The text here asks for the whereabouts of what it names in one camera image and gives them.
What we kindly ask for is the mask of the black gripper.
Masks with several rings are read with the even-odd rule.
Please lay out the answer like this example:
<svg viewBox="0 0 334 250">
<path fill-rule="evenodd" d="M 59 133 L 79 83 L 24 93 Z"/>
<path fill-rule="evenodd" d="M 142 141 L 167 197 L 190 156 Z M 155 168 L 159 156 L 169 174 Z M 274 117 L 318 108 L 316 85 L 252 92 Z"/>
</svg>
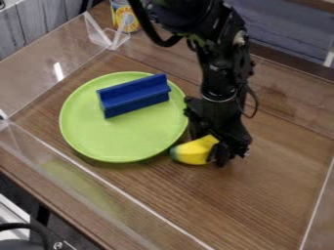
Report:
<svg viewBox="0 0 334 250">
<path fill-rule="evenodd" d="M 207 159 L 224 167 L 230 157 L 246 157 L 252 145 L 252 134 L 242 122 L 245 100 L 234 98 L 218 103 L 194 97 L 185 98 L 185 115 L 190 119 L 190 136 L 197 140 L 209 134 L 221 141 L 210 150 Z"/>
</svg>

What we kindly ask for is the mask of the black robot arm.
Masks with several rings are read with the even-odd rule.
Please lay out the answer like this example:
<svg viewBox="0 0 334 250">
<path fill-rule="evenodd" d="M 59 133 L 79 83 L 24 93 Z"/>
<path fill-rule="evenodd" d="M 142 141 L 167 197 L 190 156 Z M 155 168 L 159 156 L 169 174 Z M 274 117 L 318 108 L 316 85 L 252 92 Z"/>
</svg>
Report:
<svg viewBox="0 0 334 250">
<path fill-rule="evenodd" d="M 202 70 L 199 96 L 185 98 L 191 140 L 171 148 L 174 159 L 225 166 L 250 152 L 252 135 L 242 118 L 254 95 L 246 22 L 225 0 L 129 0 L 151 41 L 171 47 L 181 40 L 197 53 Z"/>
</svg>

